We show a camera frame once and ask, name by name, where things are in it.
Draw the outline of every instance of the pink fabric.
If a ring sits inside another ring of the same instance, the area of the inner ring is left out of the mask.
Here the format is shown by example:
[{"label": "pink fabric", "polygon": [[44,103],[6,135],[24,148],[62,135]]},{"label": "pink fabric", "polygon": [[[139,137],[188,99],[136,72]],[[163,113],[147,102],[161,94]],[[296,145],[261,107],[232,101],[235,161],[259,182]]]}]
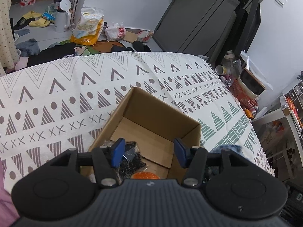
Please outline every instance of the pink fabric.
[{"label": "pink fabric", "polygon": [[19,217],[13,205],[11,195],[3,186],[3,169],[0,160],[0,227],[10,226]]}]

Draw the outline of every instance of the white kettle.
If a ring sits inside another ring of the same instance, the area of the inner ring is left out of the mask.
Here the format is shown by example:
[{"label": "white kettle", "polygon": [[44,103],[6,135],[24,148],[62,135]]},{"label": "white kettle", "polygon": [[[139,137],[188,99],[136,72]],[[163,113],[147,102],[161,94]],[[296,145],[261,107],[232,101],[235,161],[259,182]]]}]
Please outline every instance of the white kettle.
[{"label": "white kettle", "polygon": [[70,0],[62,0],[60,2],[59,8],[56,12],[55,20],[55,32],[65,32],[69,29],[71,22],[71,9],[72,4]]}]

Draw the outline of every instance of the light switch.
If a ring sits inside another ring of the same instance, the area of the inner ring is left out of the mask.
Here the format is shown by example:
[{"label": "light switch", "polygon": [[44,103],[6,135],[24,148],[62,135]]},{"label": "light switch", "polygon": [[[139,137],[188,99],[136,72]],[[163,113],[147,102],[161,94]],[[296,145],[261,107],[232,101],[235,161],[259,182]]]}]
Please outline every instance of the light switch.
[{"label": "light switch", "polygon": [[284,7],[285,3],[287,3],[287,0],[275,0],[281,7]]}]

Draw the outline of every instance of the computer monitor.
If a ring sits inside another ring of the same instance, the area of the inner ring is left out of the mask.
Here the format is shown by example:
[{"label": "computer monitor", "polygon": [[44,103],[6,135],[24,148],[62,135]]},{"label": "computer monitor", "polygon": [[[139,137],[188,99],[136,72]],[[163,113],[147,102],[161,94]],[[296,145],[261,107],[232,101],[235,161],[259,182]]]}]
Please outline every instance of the computer monitor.
[{"label": "computer monitor", "polygon": [[252,0],[249,13],[239,8],[237,14],[231,15],[209,63],[214,69],[220,65],[227,51],[234,51],[240,57],[241,51],[247,51],[261,23],[260,1]]}]

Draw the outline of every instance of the curtain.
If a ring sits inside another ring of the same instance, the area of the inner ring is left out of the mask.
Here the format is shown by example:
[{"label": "curtain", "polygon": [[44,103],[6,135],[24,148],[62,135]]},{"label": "curtain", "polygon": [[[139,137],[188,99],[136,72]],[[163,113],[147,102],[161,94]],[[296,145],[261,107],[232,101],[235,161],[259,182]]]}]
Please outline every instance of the curtain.
[{"label": "curtain", "polygon": [[0,76],[5,75],[3,67],[12,69],[19,61],[9,21],[11,4],[11,0],[0,0]]}]

